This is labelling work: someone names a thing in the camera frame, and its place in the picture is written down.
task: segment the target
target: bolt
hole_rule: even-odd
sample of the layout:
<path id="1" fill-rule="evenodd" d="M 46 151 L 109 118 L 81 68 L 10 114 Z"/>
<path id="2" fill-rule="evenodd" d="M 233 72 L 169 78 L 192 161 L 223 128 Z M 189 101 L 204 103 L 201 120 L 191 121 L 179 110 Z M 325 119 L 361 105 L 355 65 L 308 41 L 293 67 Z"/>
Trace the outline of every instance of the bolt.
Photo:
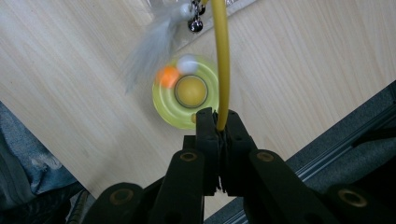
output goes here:
<path id="1" fill-rule="evenodd" d="M 198 156 L 197 156 L 197 154 L 192 153 L 192 152 L 185 152 L 180 155 L 180 158 L 183 161 L 195 161 L 198 158 Z"/>
<path id="2" fill-rule="evenodd" d="M 269 154 L 268 152 L 259 152 L 257 153 L 257 159 L 261 161 L 273 161 L 274 156 Z"/>
<path id="3" fill-rule="evenodd" d="M 114 205 L 128 203 L 134 197 L 134 191 L 131 189 L 117 189 L 110 195 L 110 202 Z"/>
<path id="4" fill-rule="evenodd" d="M 355 207 L 365 207 L 367 205 L 367 200 L 363 196 L 350 189 L 338 190 L 338 197 L 345 203 Z"/>

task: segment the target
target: orange ball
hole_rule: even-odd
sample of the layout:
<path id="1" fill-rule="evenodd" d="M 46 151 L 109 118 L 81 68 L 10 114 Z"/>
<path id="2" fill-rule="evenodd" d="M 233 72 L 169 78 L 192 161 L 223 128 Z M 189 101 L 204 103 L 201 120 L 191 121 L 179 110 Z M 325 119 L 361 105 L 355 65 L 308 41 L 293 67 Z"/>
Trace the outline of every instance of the orange ball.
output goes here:
<path id="1" fill-rule="evenodd" d="M 177 71 L 175 67 L 165 66 L 157 73 L 155 80 L 161 86 L 171 89 L 175 87 L 179 77 L 180 77 L 180 73 Z"/>

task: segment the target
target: gray fabric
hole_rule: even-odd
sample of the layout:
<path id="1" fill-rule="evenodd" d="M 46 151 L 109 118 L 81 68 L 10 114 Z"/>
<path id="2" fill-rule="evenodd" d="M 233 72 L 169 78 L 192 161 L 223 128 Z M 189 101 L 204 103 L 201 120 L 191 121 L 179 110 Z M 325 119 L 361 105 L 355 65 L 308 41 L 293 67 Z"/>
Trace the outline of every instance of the gray fabric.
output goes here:
<path id="1" fill-rule="evenodd" d="M 83 189 L 77 182 L 40 194 L 29 203 L 0 211 L 0 224 L 63 224 L 70 211 L 70 198 Z"/>
<path id="2" fill-rule="evenodd" d="M 77 180 L 41 142 L 0 102 L 0 132 L 18 158 L 33 194 L 76 183 Z"/>
<path id="3" fill-rule="evenodd" d="M 27 203 L 35 195 L 19 161 L 9 153 L 0 133 L 0 211 Z"/>

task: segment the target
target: yellow cable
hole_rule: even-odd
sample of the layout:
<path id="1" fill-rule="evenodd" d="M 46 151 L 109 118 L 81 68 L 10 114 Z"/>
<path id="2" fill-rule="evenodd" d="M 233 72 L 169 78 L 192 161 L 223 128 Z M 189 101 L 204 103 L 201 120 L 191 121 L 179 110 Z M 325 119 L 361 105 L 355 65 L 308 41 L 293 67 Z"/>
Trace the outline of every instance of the yellow cable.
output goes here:
<path id="1" fill-rule="evenodd" d="M 230 99 L 230 49 L 228 40 L 227 12 L 224 0 L 212 0 L 211 2 L 213 8 L 219 70 L 219 117 L 216 129 L 219 132 L 222 132 L 224 131 L 227 123 Z"/>

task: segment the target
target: wooden surface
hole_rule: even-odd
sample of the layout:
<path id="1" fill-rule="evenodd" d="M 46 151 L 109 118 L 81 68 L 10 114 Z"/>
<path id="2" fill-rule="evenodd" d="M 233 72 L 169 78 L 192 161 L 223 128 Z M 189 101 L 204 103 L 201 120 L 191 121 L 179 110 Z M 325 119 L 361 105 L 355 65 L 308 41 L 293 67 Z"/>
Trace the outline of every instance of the wooden surface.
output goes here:
<path id="1" fill-rule="evenodd" d="M 0 1 L 0 100 L 97 197 L 164 175 L 183 135 L 120 67 L 146 1 Z M 287 159 L 396 79 L 396 1 L 258 0 L 229 19 L 231 109 Z M 213 30 L 178 54 L 216 59 Z M 208 217 L 229 199 L 206 203 Z"/>

